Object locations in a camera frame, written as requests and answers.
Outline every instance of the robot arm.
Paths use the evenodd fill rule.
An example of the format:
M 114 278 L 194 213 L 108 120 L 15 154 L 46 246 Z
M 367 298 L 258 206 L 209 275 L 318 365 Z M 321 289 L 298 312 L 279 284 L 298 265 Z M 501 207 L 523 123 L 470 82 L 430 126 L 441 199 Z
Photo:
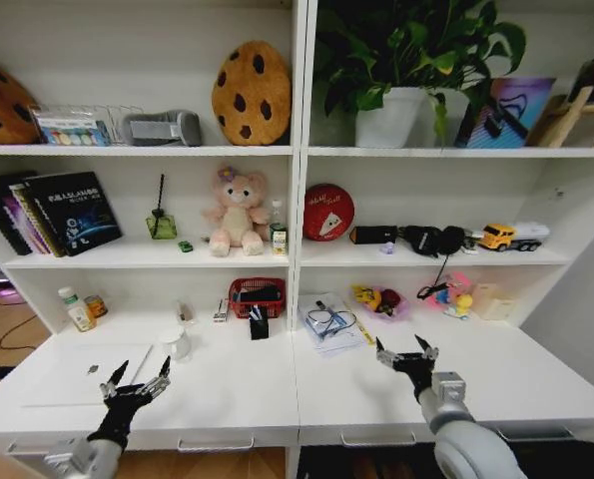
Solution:
M 394 353 L 376 339 L 376 358 L 414 385 L 429 429 L 436 435 L 434 456 L 448 479 L 526 479 L 507 444 L 477 424 L 463 402 L 465 381 L 455 372 L 433 372 L 438 349 L 416 337 L 423 352 Z
M 108 382 L 100 385 L 108 412 L 99 429 L 87 438 L 58 443 L 44 457 L 57 477 L 112 479 L 115 476 L 119 458 L 128 445 L 130 423 L 135 414 L 170 385 L 170 356 L 159 375 L 147 383 L 118 387 L 127 367 L 128 361 L 113 372 Z

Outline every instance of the white desk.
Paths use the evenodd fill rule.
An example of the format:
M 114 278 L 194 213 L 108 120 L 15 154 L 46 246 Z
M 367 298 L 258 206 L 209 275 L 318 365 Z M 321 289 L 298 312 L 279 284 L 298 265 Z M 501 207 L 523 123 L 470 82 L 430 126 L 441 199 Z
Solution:
M 358 315 L 395 352 L 420 351 L 415 334 L 438 347 L 436 370 L 465 379 L 465 402 L 482 423 L 523 431 L 559 425 L 575 435 L 594 426 L 594 387 L 518 328 L 423 306 L 395 323 Z M 295 363 L 301 444 L 339 444 L 341 434 L 357 443 L 431 440 L 410 380 L 379 363 L 374 346 L 323 358 L 300 323 Z
M 0 382 L 0 454 L 14 442 L 16 450 L 38 456 L 59 438 L 97 429 L 106 413 L 103 404 L 22 406 L 29 386 L 73 345 L 153 343 L 136 381 L 149 380 L 159 372 L 165 356 L 157 335 L 174 320 L 162 317 L 160 308 L 110 307 L 111 312 L 101 318 L 97 328 L 82 334 L 68 326 Z M 188 328 L 191 359 L 173 362 L 171 386 L 137 413 L 128 448 L 243 447 L 250 445 L 253 437 L 255 447 L 297 446 L 292 335 L 286 332 L 284 320 L 271 319 L 269 339 L 251 341 L 246 320 L 231 314 L 227 323 L 217 324 L 209 314 L 198 317 L 199 323 Z

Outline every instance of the red plastic basket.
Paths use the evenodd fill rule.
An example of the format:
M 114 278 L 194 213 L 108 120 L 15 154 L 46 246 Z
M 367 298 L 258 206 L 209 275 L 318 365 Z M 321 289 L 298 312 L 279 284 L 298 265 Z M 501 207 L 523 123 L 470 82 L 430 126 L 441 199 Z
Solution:
M 240 301 L 234 302 L 233 297 L 236 292 L 246 289 L 247 291 L 256 291 L 266 286 L 277 286 L 281 291 L 281 300 L 279 301 Z M 268 317 L 279 317 L 284 311 L 284 304 L 286 303 L 286 282 L 282 279 L 274 277 L 248 277 L 236 279 L 230 285 L 230 292 L 228 294 L 230 300 L 230 308 L 235 312 L 238 318 L 247 319 L 251 309 L 255 304 L 259 307 L 268 309 Z

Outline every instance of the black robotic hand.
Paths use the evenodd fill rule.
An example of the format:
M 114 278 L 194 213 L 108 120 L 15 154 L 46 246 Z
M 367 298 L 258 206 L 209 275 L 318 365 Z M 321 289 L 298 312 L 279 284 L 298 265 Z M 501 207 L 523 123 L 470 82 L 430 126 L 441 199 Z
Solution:
M 431 347 L 422 337 L 414 336 L 423 352 L 395 353 L 383 347 L 380 340 L 376 339 L 376 358 L 397 372 L 404 372 L 409 376 L 414 385 L 414 397 L 432 385 L 432 371 L 438 357 L 438 348 Z
M 88 441 L 106 439 L 126 449 L 130 423 L 139 408 L 150 404 L 170 385 L 170 356 L 164 361 L 159 375 L 149 382 L 117 387 L 127 367 L 128 361 L 113 372 L 107 383 L 100 385 L 108 413 L 99 429 L 88 436 Z

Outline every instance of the handle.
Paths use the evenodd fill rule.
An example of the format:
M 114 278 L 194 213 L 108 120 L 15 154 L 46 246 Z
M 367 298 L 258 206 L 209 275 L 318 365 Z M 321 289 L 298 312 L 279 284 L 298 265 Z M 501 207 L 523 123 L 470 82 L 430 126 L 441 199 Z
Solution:
M 343 447 L 395 447 L 395 446 L 413 446 L 416 444 L 416 434 L 414 431 L 409 431 L 411 441 L 394 441 L 394 442 L 348 442 L 343 433 L 340 433 L 340 442 Z
M 41 455 L 45 456 L 48 454 L 50 447 L 49 446 L 20 446 L 15 441 L 11 442 L 8 448 L 6 449 L 5 455 Z
M 533 432 L 531 436 L 524 435 L 512 435 L 508 432 L 503 432 L 500 427 L 496 427 L 498 435 L 508 443 L 516 442 L 539 442 L 539 441 L 572 441 L 576 439 L 574 433 L 567 429 L 565 426 L 560 426 L 558 430 L 546 430 L 541 432 Z
M 177 450 L 179 452 L 236 452 L 236 451 L 250 451 L 255 447 L 255 436 L 250 438 L 250 444 L 245 446 L 204 446 L 204 447 L 184 447 L 184 440 L 179 439 L 177 443 Z

